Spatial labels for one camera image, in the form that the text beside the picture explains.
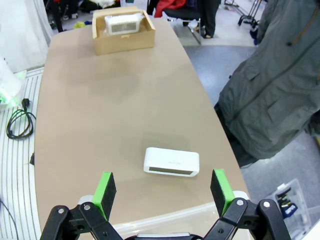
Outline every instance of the black chair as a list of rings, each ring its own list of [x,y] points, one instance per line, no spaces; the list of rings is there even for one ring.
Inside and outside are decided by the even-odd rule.
[[[167,15],[167,20],[172,22],[174,19],[181,19],[183,20],[183,26],[187,26],[191,31],[192,35],[196,39],[196,41],[201,45],[201,14],[197,10],[184,6],[177,9],[165,8],[164,13]],[[189,23],[196,20],[197,26],[199,27],[199,32],[196,32],[192,27],[189,26]]]

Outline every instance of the white rectangular device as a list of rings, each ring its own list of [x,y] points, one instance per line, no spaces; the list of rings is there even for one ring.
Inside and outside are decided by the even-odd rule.
[[[139,32],[141,19],[138,14],[105,16],[104,19],[110,35]]]
[[[147,173],[193,177],[199,173],[199,154],[157,147],[145,151],[143,170]]]

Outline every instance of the white backdrop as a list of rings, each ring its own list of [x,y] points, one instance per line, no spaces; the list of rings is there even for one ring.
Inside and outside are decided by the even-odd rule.
[[[0,53],[13,72],[45,64],[53,35],[43,0],[0,0]]]

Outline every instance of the cardboard box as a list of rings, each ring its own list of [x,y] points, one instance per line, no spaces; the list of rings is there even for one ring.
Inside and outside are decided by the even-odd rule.
[[[105,16],[142,13],[139,32],[123,35],[105,35]],[[152,48],[155,45],[156,29],[146,11],[137,7],[115,7],[96,10],[92,19],[92,36],[95,54],[109,54],[134,49]]]

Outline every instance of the table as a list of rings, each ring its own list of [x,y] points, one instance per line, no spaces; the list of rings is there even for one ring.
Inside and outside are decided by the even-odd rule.
[[[213,201],[212,170],[247,191],[214,108],[168,22],[153,19],[155,47],[96,56],[91,27],[56,35],[37,108],[35,181],[43,228],[53,206],[93,195],[103,172],[119,224]],[[197,152],[195,177],[145,173],[146,148]]]

